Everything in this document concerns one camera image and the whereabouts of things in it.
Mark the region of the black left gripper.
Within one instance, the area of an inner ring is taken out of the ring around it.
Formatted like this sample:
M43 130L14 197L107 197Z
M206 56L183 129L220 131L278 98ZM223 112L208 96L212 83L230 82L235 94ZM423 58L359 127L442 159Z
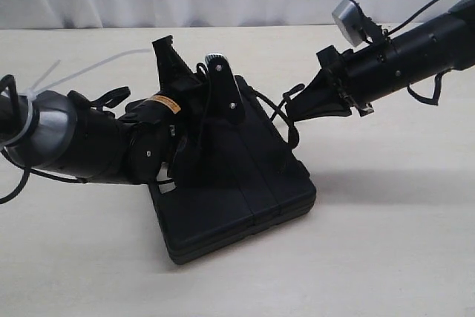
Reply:
M154 183L166 164L173 172L177 160L198 153L203 121L209 108L211 84L204 64L193 71L173 48L173 36L152 42L159 91L125 107L124 123L131 127L128 170L135 183Z

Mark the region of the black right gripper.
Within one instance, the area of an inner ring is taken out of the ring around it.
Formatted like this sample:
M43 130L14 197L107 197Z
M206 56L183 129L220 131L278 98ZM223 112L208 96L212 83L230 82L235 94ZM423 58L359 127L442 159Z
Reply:
M438 105L442 77L468 66L468 13L450 10L384 43L317 54L321 70L286 105L293 122L320 117L362 116L371 103L403 88L417 101Z

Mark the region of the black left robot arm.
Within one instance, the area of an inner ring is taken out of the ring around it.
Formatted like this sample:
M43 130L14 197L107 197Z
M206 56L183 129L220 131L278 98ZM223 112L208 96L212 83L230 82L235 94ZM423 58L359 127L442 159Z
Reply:
M97 99L51 88L19 92L1 79L1 153L25 175L70 183L155 183L161 169L177 183L198 161L211 79L205 63L189 67L171 36L152 44L159 90L129 102L130 89Z

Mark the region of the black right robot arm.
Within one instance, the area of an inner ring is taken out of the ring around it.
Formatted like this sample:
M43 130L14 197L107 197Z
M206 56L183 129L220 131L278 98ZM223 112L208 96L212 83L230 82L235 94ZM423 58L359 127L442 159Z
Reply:
M393 39L361 50L340 53L328 46L316 54L320 71L286 105L294 121L317 117L361 116L373 112L372 102L433 77L431 98L411 96L437 105L442 77L474 66L474 0L461 0L446 13Z

